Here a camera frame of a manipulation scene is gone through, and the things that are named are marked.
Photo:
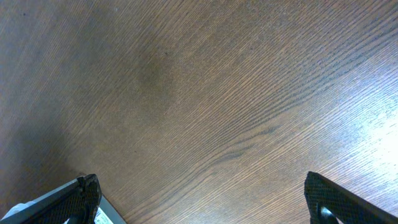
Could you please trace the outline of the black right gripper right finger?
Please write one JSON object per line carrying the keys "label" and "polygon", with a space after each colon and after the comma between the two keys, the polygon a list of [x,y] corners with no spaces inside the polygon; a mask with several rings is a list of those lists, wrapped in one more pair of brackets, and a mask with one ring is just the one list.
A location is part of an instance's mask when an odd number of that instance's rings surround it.
{"label": "black right gripper right finger", "polygon": [[311,224],[397,223],[397,217],[316,172],[307,174],[304,196]]}

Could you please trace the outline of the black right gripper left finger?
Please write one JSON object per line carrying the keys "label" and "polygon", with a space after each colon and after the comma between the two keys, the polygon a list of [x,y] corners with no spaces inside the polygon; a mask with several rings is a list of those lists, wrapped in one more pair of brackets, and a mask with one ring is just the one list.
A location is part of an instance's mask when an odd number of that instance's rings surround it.
{"label": "black right gripper left finger", "polygon": [[81,176],[29,207],[23,223],[93,223],[101,198],[97,176]]}

